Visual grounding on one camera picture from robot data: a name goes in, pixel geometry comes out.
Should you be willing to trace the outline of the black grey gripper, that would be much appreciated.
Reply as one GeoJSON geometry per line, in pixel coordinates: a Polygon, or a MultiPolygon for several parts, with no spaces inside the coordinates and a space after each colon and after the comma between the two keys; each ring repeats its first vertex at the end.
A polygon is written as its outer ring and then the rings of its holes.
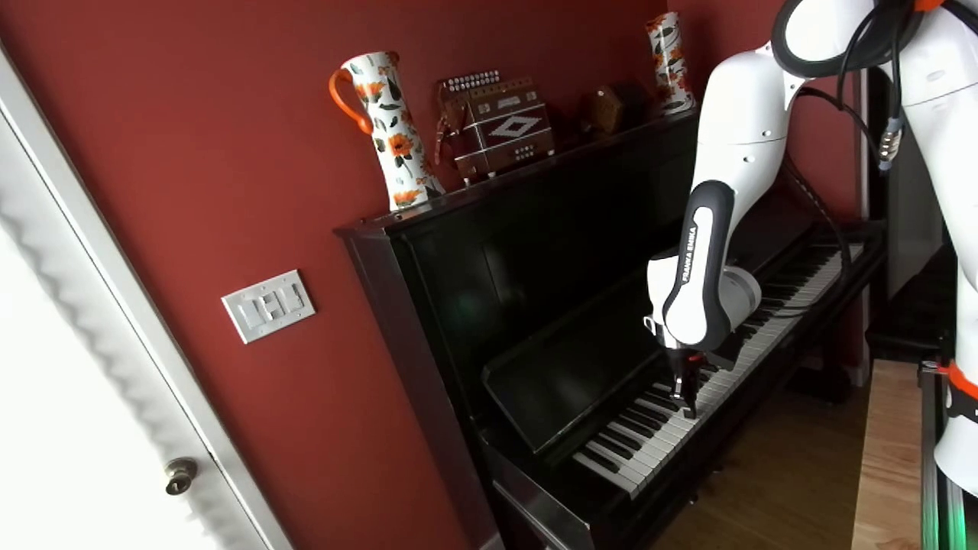
{"type": "Polygon", "coordinates": [[[677,400],[685,407],[687,420],[698,420],[698,377],[700,366],[707,363],[707,357],[694,347],[668,347],[666,351],[666,363],[668,363],[668,396],[677,400]]]}

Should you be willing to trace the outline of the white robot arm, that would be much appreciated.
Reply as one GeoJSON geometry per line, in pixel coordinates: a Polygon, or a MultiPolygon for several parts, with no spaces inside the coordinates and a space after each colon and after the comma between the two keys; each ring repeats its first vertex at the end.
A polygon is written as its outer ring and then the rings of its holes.
{"type": "Polygon", "coordinates": [[[725,58],[707,86],[677,250],[647,263],[645,326],[676,370],[720,347],[757,308],[757,281],[727,263],[740,221],[772,186],[805,83],[876,67],[896,103],[881,139],[920,144],[955,250],[955,356],[940,366],[948,416],[976,423],[976,0],[782,0],[771,39],[725,58]]]}

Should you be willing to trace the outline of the white orange robot base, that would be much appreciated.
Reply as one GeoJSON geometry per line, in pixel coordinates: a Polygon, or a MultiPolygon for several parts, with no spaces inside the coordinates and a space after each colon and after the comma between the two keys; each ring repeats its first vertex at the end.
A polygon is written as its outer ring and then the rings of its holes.
{"type": "Polygon", "coordinates": [[[936,464],[962,493],[978,499],[978,384],[955,363],[940,363],[948,384],[945,430],[936,443],[936,464]]]}

